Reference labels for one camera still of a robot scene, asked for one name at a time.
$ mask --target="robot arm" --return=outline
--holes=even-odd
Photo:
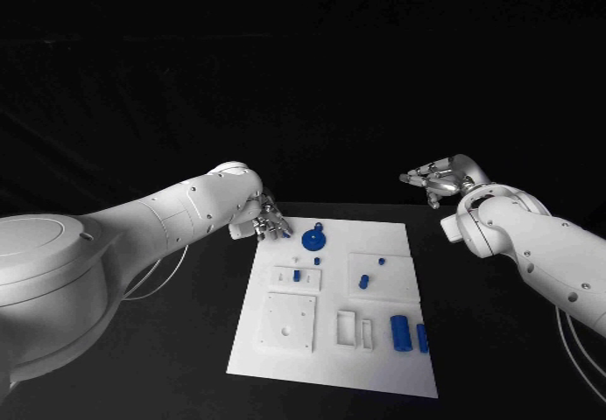
[[[458,212],[442,220],[452,242],[486,258],[504,254],[524,282],[585,325],[606,337],[606,241],[570,221],[553,217],[524,191],[491,183],[465,155],[400,175],[427,189],[429,204],[461,193]]]
[[[49,373],[95,344],[137,273],[225,225],[233,239],[292,235],[240,162],[104,211],[0,219],[0,402],[9,379]]]

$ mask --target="black table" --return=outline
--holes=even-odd
[[[282,203],[280,209],[287,216],[407,224],[439,400],[227,374],[257,240],[233,241],[224,228],[192,244],[165,289],[121,304],[90,351],[19,384],[0,418],[491,418],[602,410],[563,350],[553,305],[514,262],[502,255],[479,259],[449,243],[440,219],[455,206]],[[142,293],[179,258],[181,251],[165,259]],[[582,326],[580,336],[589,349],[605,348]]]

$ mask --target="blue object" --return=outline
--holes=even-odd
[[[316,226],[303,234],[300,240],[309,251],[318,251],[325,248],[326,236],[322,233],[322,223],[316,223]]]
[[[422,353],[429,353],[430,349],[427,348],[427,334],[426,334],[426,326],[423,324],[417,324],[417,335],[419,335],[419,349]]]
[[[410,340],[409,318],[404,315],[391,317],[391,334],[396,350],[409,352],[413,349],[413,342]]]
[[[370,287],[370,276],[365,274],[360,280],[360,288],[367,289]]]

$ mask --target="white cable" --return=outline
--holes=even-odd
[[[129,291],[129,293],[124,294],[123,296],[123,300],[124,298],[127,298],[130,296],[130,294],[137,290],[139,286],[143,284],[143,282],[147,280],[149,276],[152,276],[152,273],[155,272],[155,269],[158,267],[158,265],[160,264],[162,258],[156,261],[155,266],[152,267],[152,270],[149,271],[149,273],[146,274],[146,276],[142,278],[142,280],[139,281],[139,283],[136,284],[136,287]]]
[[[572,363],[575,364],[575,367],[579,370],[580,376],[583,377],[585,381],[587,382],[587,385],[590,385],[590,388],[593,389],[593,392],[596,393],[598,397],[606,402],[606,398],[600,394],[600,391],[596,389],[596,387],[592,384],[592,381],[587,379],[587,376],[585,375],[582,368],[579,367],[577,361],[575,360],[575,356],[572,355],[572,350],[569,349],[569,343],[564,339],[564,331],[562,330],[562,318],[560,318],[560,308],[556,306],[556,317],[559,319],[559,329],[560,329],[560,336],[562,336],[562,343],[564,344],[566,352],[569,353]]]
[[[186,245],[186,248],[183,250],[183,255],[181,256],[179,264],[176,265],[175,271],[171,273],[171,276],[168,277],[168,279],[165,280],[165,282],[146,295],[139,296],[139,297],[123,298],[123,300],[139,300],[139,299],[147,298],[149,296],[152,296],[165,287],[165,284],[168,283],[168,281],[171,280],[172,276],[175,275],[175,273],[179,270],[181,263],[183,261],[183,258],[186,257],[188,247],[189,247],[189,245]]]
[[[580,351],[585,354],[585,357],[587,358],[587,360],[590,361],[590,364],[593,365],[593,367],[600,371],[602,376],[606,377],[606,372],[598,366],[598,363],[593,361],[593,358],[587,355],[587,352],[585,351],[585,347],[583,347],[582,341],[579,340],[577,332],[575,330],[575,325],[572,324],[572,316],[569,314],[566,314],[566,318],[569,319],[569,326],[570,326],[570,329],[572,329],[572,335],[575,337],[575,341],[577,342],[577,346],[580,348]]]

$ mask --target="robotic hand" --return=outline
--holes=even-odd
[[[100,212],[0,218],[0,402],[10,382],[57,370],[95,344],[137,273],[225,225],[233,239],[293,234],[240,162]]]
[[[606,241],[553,217],[524,191],[491,182],[465,155],[426,164],[400,181],[426,188],[435,209],[461,193],[458,212],[440,223],[450,242],[465,241],[479,258],[508,256],[530,287],[606,336]]]

